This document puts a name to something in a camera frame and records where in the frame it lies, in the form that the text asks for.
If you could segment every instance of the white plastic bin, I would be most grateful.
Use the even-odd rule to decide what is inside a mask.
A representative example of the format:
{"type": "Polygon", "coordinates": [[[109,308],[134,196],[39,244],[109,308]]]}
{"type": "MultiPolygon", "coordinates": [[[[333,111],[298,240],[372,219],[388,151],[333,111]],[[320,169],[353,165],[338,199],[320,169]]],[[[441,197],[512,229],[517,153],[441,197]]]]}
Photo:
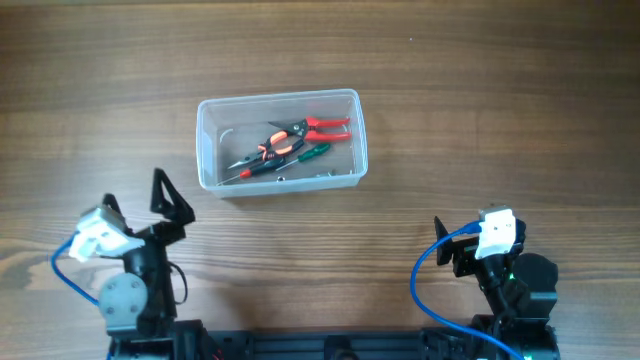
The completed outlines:
{"type": "MultiPolygon", "coordinates": [[[[293,136],[287,141],[297,139],[293,136]]],[[[287,162],[315,145],[305,144],[287,162]]],[[[196,152],[200,185],[221,198],[355,186],[368,167],[364,117],[358,93],[351,89],[205,100],[198,106],[196,152]],[[257,151],[259,144],[279,130],[269,121],[295,122],[308,116],[348,117],[346,126],[319,131],[351,131],[351,139],[331,143],[327,153],[282,171],[220,184],[242,171],[228,170],[231,164],[257,151]]]]}

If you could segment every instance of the wooden table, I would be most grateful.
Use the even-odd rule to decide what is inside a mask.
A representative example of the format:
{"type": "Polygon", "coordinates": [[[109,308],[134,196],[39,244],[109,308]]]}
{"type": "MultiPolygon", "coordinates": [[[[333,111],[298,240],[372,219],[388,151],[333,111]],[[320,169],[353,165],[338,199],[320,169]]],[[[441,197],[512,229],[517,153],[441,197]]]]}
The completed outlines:
{"type": "MultiPolygon", "coordinates": [[[[154,167],[198,218],[169,250],[191,290],[180,319],[434,325],[408,289],[433,216],[456,227],[506,203],[529,225],[527,251],[560,267],[563,359],[637,358],[639,9],[569,3],[0,9],[0,358],[104,357],[100,314],[47,260],[105,192],[134,228],[157,220],[154,167]],[[363,104],[369,173],[356,188],[231,201],[200,188],[200,101],[334,88],[363,104]]],[[[92,294],[122,271],[60,266],[92,294]]],[[[455,321],[488,311],[449,266],[431,261],[419,281],[455,321]]]]}

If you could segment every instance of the black cable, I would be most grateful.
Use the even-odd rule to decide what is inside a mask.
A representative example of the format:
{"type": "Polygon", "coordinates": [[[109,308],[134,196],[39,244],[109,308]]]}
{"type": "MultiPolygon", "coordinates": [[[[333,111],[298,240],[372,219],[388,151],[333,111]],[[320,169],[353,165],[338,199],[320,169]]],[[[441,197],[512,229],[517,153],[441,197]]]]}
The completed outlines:
{"type": "Polygon", "coordinates": [[[172,263],[171,261],[167,261],[169,263],[169,266],[176,269],[178,271],[178,273],[180,274],[180,277],[182,278],[182,282],[184,283],[184,299],[182,299],[182,301],[175,301],[176,305],[182,305],[185,302],[187,302],[187,297],[189,296],[189,288],[187,287],[187,276],[184,274],[184,272],[182,271],[182,269],[180,269],[180,267],[174,263],[172,263]]]}

